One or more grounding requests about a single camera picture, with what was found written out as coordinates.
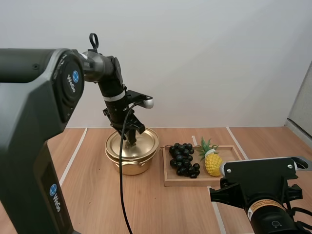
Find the white wall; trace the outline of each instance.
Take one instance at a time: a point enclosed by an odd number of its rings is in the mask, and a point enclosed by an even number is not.
[[[118,57],[151,127],[283,125],[312,58],[310,0],[13,0],[0,47],[90,48]],[[69,127],[106,127],[87,83]]]

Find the white line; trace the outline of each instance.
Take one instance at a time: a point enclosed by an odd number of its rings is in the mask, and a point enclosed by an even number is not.
[[[71,167],[72,164],[73,164],[73,161],[74,161],[74,159],[75,159],[75,157],[76,157],[76,155],[77,155],[77,153],[78,153],[78,151],[79,151],[79,148],[80,148],[80,146],[81,146],[81,144],[82,144],[82,142],[83,142],[83,140],[84,140],[84,137],[86,136],[87,130],[88,130],[88,129],[85,128],[85,130],[84,130],[84,132],[83,132],[83,134],[82,134],[82,136],[81,136],[81,138],[80,138],[80,141],[79,141],[79,143],[78,143],[78,145],[77,145],[77,147],[76,147],[76,149],[75,149],[75,151],[74,151],[72,157],[70,158],[70,160],[69,160],[69,162],[68,162],[68,164],[67,164],[67,167],[66,167],[66,169],[65,169],[65,171],[64,171],[64,173],[63,173],[63,175],[62,175],[62,177],[61,177],[60,180],[59,180],[60,186],[62,186],[62,184],[63,184],[63,182],[64,182],[64,180],[65,180],[65,178],[66,178],[66,176],[67,176],[67,173],[68,173],[70,167]]]
[[[197,141],[196,141],[195,136],[192,136],[192,139],[193,139],[193,144],[194,144],[194,146],[197,146]]]
[[[210,188],[211,188],[210,186],[207,186],[209,197],[210,197],[210,191],[209,191]],[[224,223],[223,223],[223,220],[222,220],[222,217],[221,217],[218,205],[214,201],[212,202],[212,205],[213,205],[213,208],[214,208],[214,213],[215,213],[216,219],[217,219],[218,224],[219,224],[220,232],[221,232],[221,234],[226,234]]]
[[[245,154],[243,148],[240,146],[240,144],[238,143],[238,141],[236,140],[236,138],[234,137],[232,131],[230,130],[229,127],[226,127],[226,129],[228,130],[229,134],[231,135],[233,141],[235,142],[235,144],[237,145],[238,149],[240,150],[240,152],[242,153],[242,155],[244,156],[245,160],[249,160],[249,158],[247,157],[247,155]]]

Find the gray panel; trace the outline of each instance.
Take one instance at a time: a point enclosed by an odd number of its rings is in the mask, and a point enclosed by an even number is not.
[[[312,67],[303,80],[289,118],[312,135]]]

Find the gold pot lid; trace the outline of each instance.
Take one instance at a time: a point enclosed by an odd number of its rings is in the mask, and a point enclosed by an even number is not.
[[[124,140],[122,145],[122,158],[127,160],[144,158],[152,154],[159,145],[157,134],[149,128],[145,132],[139,134],[136,132],[136,143],[130,145]],[[106,141],[106,151],[115,158],[119,158],[120,135],[114,132]]]

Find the yellow pineapple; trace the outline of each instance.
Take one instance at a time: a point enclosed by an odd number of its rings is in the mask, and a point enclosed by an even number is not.
[[[220,176],[220,165],[222,163],[222,158],[216,152],[218,148],[217,145],[210,146],[210,140],[206,143],[204,138],[201,138],[201,147],[198,150],[199,155],[202,156],[202,159],[205,159],[205,167],[207,172],[211,176]]]

